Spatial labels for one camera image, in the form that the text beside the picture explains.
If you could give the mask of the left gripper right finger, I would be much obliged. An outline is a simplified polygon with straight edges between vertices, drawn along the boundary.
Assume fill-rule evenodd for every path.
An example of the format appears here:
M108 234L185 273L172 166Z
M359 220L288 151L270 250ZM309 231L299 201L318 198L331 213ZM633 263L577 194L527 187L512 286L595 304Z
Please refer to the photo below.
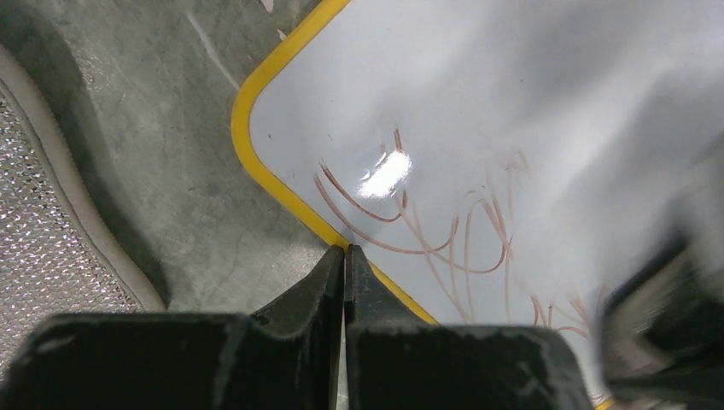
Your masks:
M345 257L352 409L590 409L569 345L519 325L430 325L376 277L358 245Z

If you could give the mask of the yellow framed whiteboard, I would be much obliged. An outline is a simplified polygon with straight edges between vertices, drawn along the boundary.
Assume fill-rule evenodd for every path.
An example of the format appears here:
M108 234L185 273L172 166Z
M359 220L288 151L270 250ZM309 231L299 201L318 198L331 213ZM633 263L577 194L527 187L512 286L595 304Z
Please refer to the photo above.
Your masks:
M611 402L605 298L723 132L720 1L323 1L243 82L245 169L415 313L537 325Z

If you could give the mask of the dark brown scrubbing pad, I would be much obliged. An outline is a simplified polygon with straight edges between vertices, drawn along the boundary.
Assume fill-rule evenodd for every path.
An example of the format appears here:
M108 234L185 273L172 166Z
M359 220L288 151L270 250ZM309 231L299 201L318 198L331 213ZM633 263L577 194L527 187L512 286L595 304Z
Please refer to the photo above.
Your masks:
M615 395L723 400L723 296L683 239L610 295L599 329L603 379Z

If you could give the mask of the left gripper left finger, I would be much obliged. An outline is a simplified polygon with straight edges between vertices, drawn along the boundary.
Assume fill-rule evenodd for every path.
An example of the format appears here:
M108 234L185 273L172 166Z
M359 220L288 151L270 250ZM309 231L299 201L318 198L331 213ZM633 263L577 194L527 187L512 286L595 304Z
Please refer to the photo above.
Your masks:
M332 409L344 252L254 313L64 313L38 325L4 409Z

